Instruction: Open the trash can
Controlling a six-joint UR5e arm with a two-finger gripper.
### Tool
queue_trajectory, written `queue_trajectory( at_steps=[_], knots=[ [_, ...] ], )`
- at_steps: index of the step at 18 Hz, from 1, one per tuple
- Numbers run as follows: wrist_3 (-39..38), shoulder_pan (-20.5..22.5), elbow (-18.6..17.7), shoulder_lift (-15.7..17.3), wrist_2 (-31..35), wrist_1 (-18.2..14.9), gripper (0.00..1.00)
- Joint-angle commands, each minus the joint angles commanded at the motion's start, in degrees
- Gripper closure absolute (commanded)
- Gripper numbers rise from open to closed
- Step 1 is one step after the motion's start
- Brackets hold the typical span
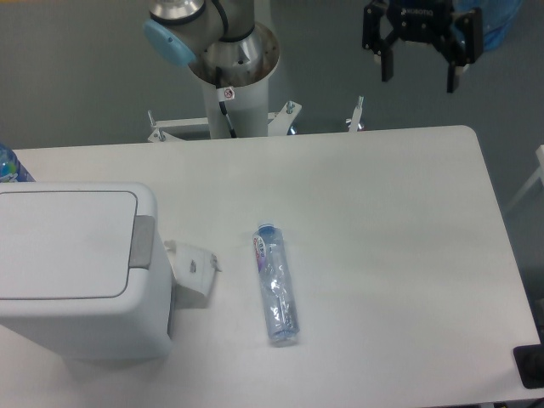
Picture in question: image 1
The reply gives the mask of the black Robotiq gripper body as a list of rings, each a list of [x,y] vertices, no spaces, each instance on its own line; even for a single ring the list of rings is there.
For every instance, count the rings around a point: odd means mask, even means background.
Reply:
[[[452,1],[389,1],[386,17],[392,31],[385,42],[392,46],[397,40],[432,44],[438,48],[459,46],[451,26]]]

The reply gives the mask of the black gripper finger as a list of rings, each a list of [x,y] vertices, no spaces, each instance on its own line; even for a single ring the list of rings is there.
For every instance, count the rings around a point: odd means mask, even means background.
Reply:
[[[400,39],[405,20],[401,17],[401,1],[370,1],[364,7],[362,47],[380,58],[381,78],[389,81],[394,75],[393,44]],[[392,31],[382,37],[381,22],[386,18]]]
[[[466,65],[471,65],[484,52],[483,10],[471,8],[463,13],[451,7],[438,8],[430,23],[431,44],[448,65],[446,91],[453,94]]]

